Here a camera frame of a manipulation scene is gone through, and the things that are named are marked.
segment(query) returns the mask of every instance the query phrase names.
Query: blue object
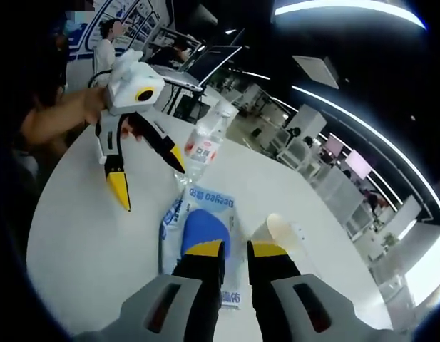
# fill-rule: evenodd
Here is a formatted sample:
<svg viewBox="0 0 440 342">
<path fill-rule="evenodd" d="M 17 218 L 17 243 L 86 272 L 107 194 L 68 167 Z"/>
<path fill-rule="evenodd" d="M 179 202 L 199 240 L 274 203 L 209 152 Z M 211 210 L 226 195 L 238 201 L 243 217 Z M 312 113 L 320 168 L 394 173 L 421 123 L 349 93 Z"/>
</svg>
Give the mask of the blue object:
<svg viewBox="0 0 440 342">
<path fill-rule="evenodd" d="M 82 23 L 76 23 L 73 20 L 68 19 L 66 20 L 66 24 L 64 25 L 63 33 L 66 36 L 69 36 L 71 33 L 79 30 L 81 27 L 82 27 Z"/>
<path fill-rule="evenodd" d="M 183 230 L 182 255 L 185 255 L 186 251 L 196 244 L 214 240 L 225 242 L 225 258 L 228 258 L 231 238 L 227 227 L 204 209 L 196 209 L 188 214 Z"/>
</svg>

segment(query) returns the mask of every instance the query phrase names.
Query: plastic water bottle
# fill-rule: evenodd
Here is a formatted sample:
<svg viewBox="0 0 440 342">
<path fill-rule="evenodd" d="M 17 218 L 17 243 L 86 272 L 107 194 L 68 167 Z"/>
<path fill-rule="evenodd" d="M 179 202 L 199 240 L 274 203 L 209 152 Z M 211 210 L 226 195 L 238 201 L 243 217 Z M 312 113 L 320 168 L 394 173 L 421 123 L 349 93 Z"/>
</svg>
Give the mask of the plastic water bottle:
<svg viewBox="0 0 440 342">
<path fill-rule="evenodd" d="M 220 102 L 198 121 L 184 149 L 185 174 L 175 171 L 175 178 L 180 184 L 196 183 L 203 176 L 225 139 L 229 117 Z"/>
</svg>

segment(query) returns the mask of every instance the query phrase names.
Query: laptop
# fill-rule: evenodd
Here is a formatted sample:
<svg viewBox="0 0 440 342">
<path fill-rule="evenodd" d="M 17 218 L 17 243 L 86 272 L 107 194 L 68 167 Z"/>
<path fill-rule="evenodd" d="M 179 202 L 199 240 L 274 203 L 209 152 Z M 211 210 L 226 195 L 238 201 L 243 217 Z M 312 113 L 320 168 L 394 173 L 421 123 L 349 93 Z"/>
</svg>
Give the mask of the laptop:
<svg viewBox="0 0 440 342">
<path fill-rule="evenodd" d="M 219 67 L 242 49 L 242 46 L 212 46 L 186 68 L 176 71 L 166 66 L 151 66 L 165 81 L 195 92 L 203 91 L 203 84 Z"/>
</svg>

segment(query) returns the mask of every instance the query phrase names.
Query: white round table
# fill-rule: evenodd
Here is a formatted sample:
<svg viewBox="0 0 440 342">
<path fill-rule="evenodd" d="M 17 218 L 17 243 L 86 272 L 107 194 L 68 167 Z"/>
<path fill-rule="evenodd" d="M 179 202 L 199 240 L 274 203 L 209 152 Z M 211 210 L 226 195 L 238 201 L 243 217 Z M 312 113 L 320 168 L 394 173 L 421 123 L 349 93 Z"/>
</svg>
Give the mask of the white round table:
<svg viewBox="0 0 440 342">
<path fill-rule="evenodd" d="M 191 124 L 153 111 L 179 145 Z M 131 212 L 108 189 L 98 164 L 97 142 L 88 128 L 65 154 L 41 195 L 29 234 L 26 263 L 41 300 L 72 335 L 99 330 L 116 320 L 122 303 L 158 274 L 158 227 L 178 195 L 172 169 L 144 142 L 123 141 Z M 270 213 L 303 228 L 315 273 L 349 298 L 364 322 L 391 328 L 373 278 L 346 232 L 295 171 L 229 140 L 206 170 L 201 186 L 235 197 L 246 234 Z M 221 309 L 215 341 L 261 341 L 251 304 L 247 266 L 242 308 Z"/>
</svg>

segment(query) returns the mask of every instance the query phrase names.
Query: white paper cup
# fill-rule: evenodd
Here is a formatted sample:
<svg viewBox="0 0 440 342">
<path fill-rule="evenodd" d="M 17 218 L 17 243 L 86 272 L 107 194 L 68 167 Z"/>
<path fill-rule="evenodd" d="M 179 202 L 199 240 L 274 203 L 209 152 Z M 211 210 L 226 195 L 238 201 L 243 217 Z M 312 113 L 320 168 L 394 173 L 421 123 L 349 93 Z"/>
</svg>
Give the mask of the white paper cup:
<svg viewBox="0 0 440 342">
<path fill-rule="evenodd" d="M 252 241 L 274 242 L 287 253 L 300 248 L 299 238 L 290 223 L 278 214 L 270 214 L 251 236 Z"/>
</svg>

